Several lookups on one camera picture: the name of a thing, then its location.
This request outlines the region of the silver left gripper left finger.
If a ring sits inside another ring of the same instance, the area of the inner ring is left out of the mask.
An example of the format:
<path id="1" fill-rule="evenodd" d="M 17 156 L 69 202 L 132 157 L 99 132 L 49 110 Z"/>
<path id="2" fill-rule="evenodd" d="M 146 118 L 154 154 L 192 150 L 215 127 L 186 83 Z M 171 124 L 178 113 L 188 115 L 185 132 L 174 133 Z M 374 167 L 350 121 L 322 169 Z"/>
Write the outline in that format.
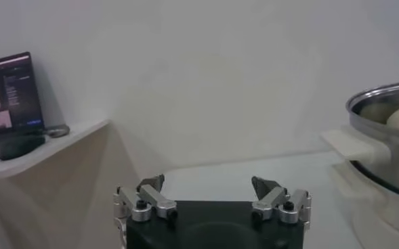
<path id="1" fill-rule="evenodd" d="M 177 202 L 169 200 L 161 194 L 164 175 L 142 179 L 135 189 L 117 187 L 113 195 L 114 221 L 126 223 L 131 219 L 138 223 L 145 223 L 151 219 L 155 211 L 158 218 L 168 223 L 176 223 L 178 211 Z"/>

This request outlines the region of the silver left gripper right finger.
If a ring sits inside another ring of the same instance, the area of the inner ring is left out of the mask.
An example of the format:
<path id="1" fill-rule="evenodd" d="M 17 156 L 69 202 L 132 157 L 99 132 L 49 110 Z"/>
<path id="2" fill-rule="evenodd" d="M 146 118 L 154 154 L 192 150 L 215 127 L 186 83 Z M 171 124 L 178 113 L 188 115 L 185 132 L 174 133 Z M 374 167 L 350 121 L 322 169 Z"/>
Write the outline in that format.
<path id="1" fill-rule="evenodd" d="M 290 194 L 276 181 L 253 176 L 251 178 L 257 201 L 252 203 L 251 219 L 255 228 L 262 223 L 278 219 L 286 225 L 302 223 L 305 230 L 311 226 L 312 195 L 304 189 Z"/>

